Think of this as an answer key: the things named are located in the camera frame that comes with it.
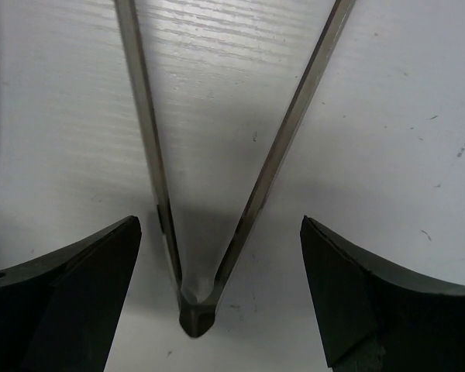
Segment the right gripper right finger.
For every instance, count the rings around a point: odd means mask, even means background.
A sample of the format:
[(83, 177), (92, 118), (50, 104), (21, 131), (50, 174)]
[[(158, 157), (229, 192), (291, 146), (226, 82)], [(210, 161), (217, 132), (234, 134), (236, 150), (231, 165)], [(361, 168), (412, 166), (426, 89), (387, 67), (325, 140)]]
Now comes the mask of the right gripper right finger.
[(334, 371), (465, 371), (465, 286), (409, 270), (304, 217), (301, 249)]

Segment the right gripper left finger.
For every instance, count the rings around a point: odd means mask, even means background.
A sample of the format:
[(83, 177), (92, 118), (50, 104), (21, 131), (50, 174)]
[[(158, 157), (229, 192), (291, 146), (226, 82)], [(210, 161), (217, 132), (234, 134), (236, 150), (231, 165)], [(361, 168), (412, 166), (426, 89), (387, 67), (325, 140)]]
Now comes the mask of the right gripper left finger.
[(0, 270), (0, 371), (104, 370), (140, 240), (128, 216)]

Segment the metal tongs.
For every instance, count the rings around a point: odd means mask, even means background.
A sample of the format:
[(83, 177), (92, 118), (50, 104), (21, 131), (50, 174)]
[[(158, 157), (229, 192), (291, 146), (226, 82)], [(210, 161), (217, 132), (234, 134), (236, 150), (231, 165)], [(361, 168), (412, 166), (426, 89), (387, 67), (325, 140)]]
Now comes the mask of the metal tongs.
[(351, 1), (117, 1), (157, 216), (192, 338), (220, 301)]

